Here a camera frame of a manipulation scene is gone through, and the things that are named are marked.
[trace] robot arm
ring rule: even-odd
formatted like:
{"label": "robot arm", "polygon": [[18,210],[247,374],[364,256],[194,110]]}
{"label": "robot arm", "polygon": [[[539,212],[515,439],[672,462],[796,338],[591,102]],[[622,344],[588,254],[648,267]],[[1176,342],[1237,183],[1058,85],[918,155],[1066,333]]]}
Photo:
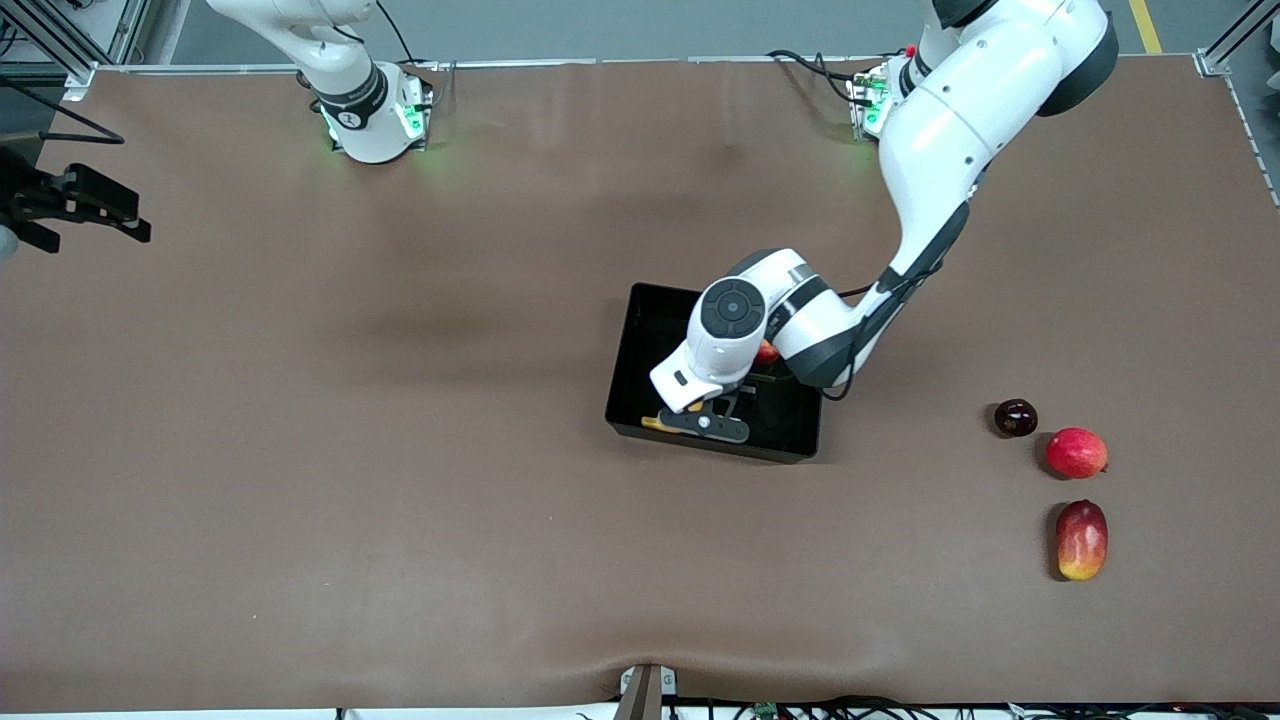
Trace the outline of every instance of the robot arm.
{"label": "robot arm", "polygon": [[361,163],[385,163],[426,137],[430,95],[392,63],[375,63],[351,23],[372,0],[207,0],[289,56],[320,100],[334,142]]}
{"label": "robot arm", "polygon": [[928,50],[915,58],[932,56],[887,63],[893,101],[879,156],[902,228],[888,268],[850,307],[791,250],[748,258],[703,292],[685,342],[650,373],[671,410],[735,389],[760,340],[801,383],[847,388],[941,266],[992,158],[1033,117],[1073,108],[1115,68],[1115,31],[1096,0],[933,0],[927,9]]}

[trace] black cable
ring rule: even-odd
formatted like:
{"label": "black cable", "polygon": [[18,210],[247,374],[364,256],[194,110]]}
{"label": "black cable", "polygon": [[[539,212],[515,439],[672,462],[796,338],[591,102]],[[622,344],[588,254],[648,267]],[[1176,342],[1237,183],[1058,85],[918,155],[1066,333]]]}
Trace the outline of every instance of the black cable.
{"label": "black cable", "polygon": [[45,131],[41,131],[38,133],[40,135],[40,140],[63,140],[63,141],[68,141],[68,142],[92,142],[95,145],[124,145],[124,138],[120,137],[119,135],[116,135],[115,132],[111,132],[111,131],[106,129],[105,127],[95,123],[93,120],[86,118],[84,115],[81,115],[79,113],[76,113],[74,110],[68,110],[67,108],[63,108],[58,102],[52,102],[50,100],[45,100],[44,97],[36,95],[35,92],[27,90],[26,87],[15,83],[13,81],[10,81],[9,78],[6,78],[4,76],[0,76],[0,87],[12,87],[13,90],[17,90],[18,92],[20,92],[20,94],[26,95],[27,97],[35,100],[36,102],[40,102],[41,105],[52,109],[55,113],[61,113],[61,114],[67,115],[68,118],[72,118],[73,120],[83,123],[83,124],[86,124],[86,126],[96,129],[97,132],[102,133],[101,137],[96,137],[96,136],[92,136],[92,135],[74,135],[74,133],[65,133],[65,132],[45,132]]}
{"label": "black cable", "polygon": [[[925,270],[923,273],[916,273],[915,275],[913,275],[910,278],[906,278],[902,282],[897,283],[886,295],[893,295],[895,292],[902,290],[908,284],[913,284],[913,283],[914,284],[919,284],[919,283],[924,282],[929,275],[932,275],[933,273],[937,273],[941,269],[942,269],[942,264],[938,263],[932,270]],[[849,291],[849,292],[851,295],[856,295],[856,291]],[[847,355],[846,363],[845,363],[849,366],[849,377],[845,378],[845,386],[836,395],[829,395],[829,393],[827,393],[826,389],[822,389],[822,388],[818,389],[818,392],[822,393],[823,397],[826,397],[827,400],[829,400],[832,402],[840,402],[841,400],[849,397],[849,391],[850,391],[850,388],[854,387],[854,361],[858,359],[859,346],[863,342],[863,329],[864,328],[865,328],[865,325],[861,322],[858,323],[858,329],[854,331],[854,336],[849,340],[849,355]],[[873,698],[873,700],[881,701],[882,698]],[[933,717],[933,720],[938,720],[932,714],[929,714],[929,716]],[[893,717],[895,717],[895,720],[902,720],[902,717],[900,717],[897,715],[895,715]],[[861,717],[855,717],[855,720],[861,720]]]}
{"label": "black cable", "polygon": [[831,68],[827,67],[827,60],[822,56],[822,53],[814,55],[813,59],[818,61],[819,67],[822,67],[822,74],[823,77],[827,78],[827,85],[831,86],[831,91],[835,92],[837,97],[840,97],[845,102],[849,102],[850,105],[860,105],[863,108],[872,106],[870,101],[861,99],[855,100],[854,97],[845,95],[844,90],[840,90],[840,86],[836,85],[836,77],[831,73]]}
{"label": "black cable", "polygon": [[879,712],[882,715],[888,715],[893,720],[902,720],[901,715],[899,715],[897,712],[893,712],[888,707],[872,707],[870,710],[868,710],[867,712],[863,712],[861,715],[854,715],[854,720],[867,720],[867,717],[870,717],[872,715],[876,715],[877,712]]}
{"label": "black cable", "polygon": [[[1025,720],[1130,720],[1133,715],[1139,712],[1146,712],[1151,708],[1160,707],[1158,703],[1148,703],[1134,707],[1133,710],[1119,710],[1112,711],[1106,707],[1100,707],[1096,705],[1087,705],[1083,708],[1076,707],[1061,707],[1056,705],[1027,705],[1025,710],[1033,711],[1028,714]],[[1233,720],[1233,717],[1224,716],[1224,714],[1208,708],[1217,720]]]}
{"label": "black cable", "polygon": [[338,26],[330,26],[330,27],[333,28],[333,31],[334,31],[334,32],[337,32],[338,35],[340,35],[340,36],[346,37],[347,40],[355,40],[356,42],[358,42],[358,44],[361,44],[361,45],[364,45],[364,44],[365,44],[365,38],[364,38],[364,37],[360,37],[360,36],[357,36],[357,35],[351,35],[349,32],[347,32],[347,31],[342,29],[342,28],[340,28],[340,27],[338,27]]}
{"label": "black cable", "polygon": [[401,49],[404,50],[404,59],[401,63],[425,63],[421,58],[415,58],[413,53],[408,49],[408,42],[404,42],[404,35],[401,33],[399,26],[392,19],[392,14],[387,12],[387,6],[383,5],[383,0],[378,0],[378,9],[383,12],[383,17],[387,18],[387,24],[392,26],[392,32],[396,33],[396,40],[401,41]]}
{"label": "black cable", "polygon": [[[773,58],[773,59],[787,58],[788,60],[795,60],[796,63],[800,64],[800,67],[803,67],[804,69],[806,69],[806,70],[809,70],[812,73],[818,73],[819,76],[820,74],[827,74],[818,65],[810,63],[809,60],[804,59],[799,54],[792,53],[790,50],[774,50],[773,53],[768,53],[767,56]],[[842,81],[851,81],[851,79],[854,79],[854,76],[846,76],[844,73],[831,72],[829,74],[831,74],[831,77],[833,77],[836,79],[842,79]]]}
{"label": "black cable", "polygon": [[872,106],[872,102],[869,102],[867,100],[850,97],[849,95],[845,94],[844,90],[840,88],[840,86],[836,85],[837,79],[842,81],[842,82],[850,82],[850,81],[854,79],[854,76],[845,74],[845,73],[837,73],[837,72],[832,70],[831,68],[828,68],[827,67],[827,60],[826,60],[826,58],[822,56],[822,53],[815,54],[813,56],[813,61],[812,63],[809,60],[804,59],[803,56],[800,56],[799,54],[792,53],[790,50],[774,50],[772,53],[768,53],[768,56],[773,58],[773,59],[787,58],[790,60],[795,60],[804,69],[806,69],[806,70],[809,70],[812,73],[818,73],[819,76],[823,76],[824,78],[827,78],[827,85],[831,86],[832,92],[835,92],[837,96],[840,96],[840,99],[844,100],[845,102],[850,102],[850,104],[859,105],[859,106],[863,106],[863,108],[870,108]]}
{"label": "black cable", "polygon": [[918,705],[902,705],[901,707],[902,707],[902,710],[906,711],[908,715],[911,716],[911,720],[920,720],[919,717],[915,716],[916,712],[919,712],[920,715],[924,715],[929,720],[940,720],[937,715],[929,712],[928,710],[925,710],[925,708],[923,708],[923,707],[920,707]]}
{"label": "black cable", "polygon": [[[13,31],[13,35],[9,35],[10,29]],[[5,44],[4,50],[0,50],[0,58],[8,55],[9,51],[13,50],[13,44],[18,42],[18,28],[0,18],[0,44],[4,44],[5,41],[8,41],[8,44]]]}
{"label": "black cable", "polygon": [[845,292],[837,292],[836,295],[838,295],[840,297],[852,297],[855,295],[863,295],[863,293],[865,293],[868,290],[870,290],[873,287],[876,287],[876,283],[864,284],[863,287],[854,288],[854,290],[846,290]]}

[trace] black tray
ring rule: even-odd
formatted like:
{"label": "black tray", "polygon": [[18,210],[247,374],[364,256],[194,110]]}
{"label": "black tray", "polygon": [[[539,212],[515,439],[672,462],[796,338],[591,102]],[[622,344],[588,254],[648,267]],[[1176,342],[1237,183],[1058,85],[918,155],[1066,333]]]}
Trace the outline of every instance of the black tray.
{"label": "black tray", "polygon": [[776,462],[799,462],[813,457],[818,452],[822,395],[815,388],[796,382],[781,363],[771,368],[769,374],[785,379],[762,382],[749,378],[745,383],[754,386],[756,393],[754,397],[741,395],[733,411],[733,416],[745,420],[751,428],[750,438],[742,445],[673,434],[641,425],[641,418],[657,416],[662,407],[658,391],[649,382],[649,370],[685,340],[689,315],[696,302],[698,292],[691,290],[645,283],[631,286],[631,301],[627,304],[604,419],[627,437]]}

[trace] brown tablecloth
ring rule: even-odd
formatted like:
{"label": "brown tablecloth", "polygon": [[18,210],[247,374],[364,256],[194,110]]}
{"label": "brown tablecloth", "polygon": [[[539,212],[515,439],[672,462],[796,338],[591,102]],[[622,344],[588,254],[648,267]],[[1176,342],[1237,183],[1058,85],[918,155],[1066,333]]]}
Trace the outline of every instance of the brown tablecloth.
{"label": "brown tablecloth", "polygon": [[[445,82],[435,78],[444,90]],[[1280,220],[1226,88],[1125,59],[997,158],[817,461],[603,420],[637,281],[897,243],[876,149],[768,64],[458,72],[433,145],[330,154],[288,76],[100,73],[151,246],[3,273],[5,710],[686,696],[1280,700]],[[1046,475],[989,404],[1084,425]],[[1111,527],[1091,583],[1048,528]]]}

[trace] apple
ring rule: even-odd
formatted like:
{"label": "apple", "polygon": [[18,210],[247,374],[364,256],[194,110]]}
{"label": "apple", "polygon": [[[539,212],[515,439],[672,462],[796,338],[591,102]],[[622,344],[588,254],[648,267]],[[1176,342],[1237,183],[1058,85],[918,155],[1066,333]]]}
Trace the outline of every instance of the apple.
{"label": "apple", "polygon": [[1050,438],[1044,447],[1044,460],[1068,478],[1083,480],[1106,473],[1107,446],[1102,438],[1084,428],[1066,428]]}
{"label": "apple", "polygon": [[755,351],[755,363],[753,364],[756,368],[764,368],[777,363],[781,357],[782,354],[778,352],[778,348],[773,347],[773,343],[765,340],[760,342],[760,348]]}
{"label": "apple", "polygon": [[1068,580],[1088,580],[1107,561],[1107,519],[1102,509],[1078,500],[1057,516],[1057,569]]}

